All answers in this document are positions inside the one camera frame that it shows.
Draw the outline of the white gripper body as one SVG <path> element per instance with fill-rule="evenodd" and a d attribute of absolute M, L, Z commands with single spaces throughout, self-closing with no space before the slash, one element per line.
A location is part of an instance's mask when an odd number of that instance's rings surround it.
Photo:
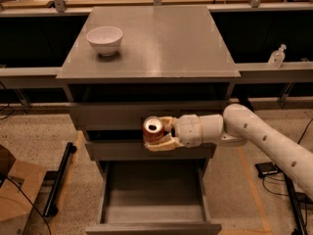
<path fill-rule="evenodd" d="M 175 137 L 181 147 L 198 147 L 202 143 L 201 120 L 196 115 L 184 115 L 175 120 Z"/>

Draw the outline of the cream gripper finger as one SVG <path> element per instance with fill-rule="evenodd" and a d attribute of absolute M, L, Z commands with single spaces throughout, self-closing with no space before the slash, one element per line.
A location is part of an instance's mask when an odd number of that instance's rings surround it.
<path fill-rule="evenodd" d="M 174 128 L 175 122 L 177 121 L 176 117 L 160 117 L 159 119 L 163 123 L 164 130 L 166 132 L 170 132 Z"/>
<path fill-rule="evenodd" d="M 166 134 L 157 141 L 145 142 L 144 145 L 151 152 L 172 151 L 181 147 L 179 139 L 173 137 L 171 133 Z"/>

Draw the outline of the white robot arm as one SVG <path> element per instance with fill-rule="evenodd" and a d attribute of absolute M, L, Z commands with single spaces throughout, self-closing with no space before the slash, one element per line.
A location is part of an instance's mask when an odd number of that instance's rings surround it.
<path fill-rule="evenodd" d="M 236 147 L 251 142 L 313 199 L 313 153 L 243 105 L 231 104 L 221 115 L 148 117 L 142 130 L 145 147 L 151 152 L 206 143 Z"/>

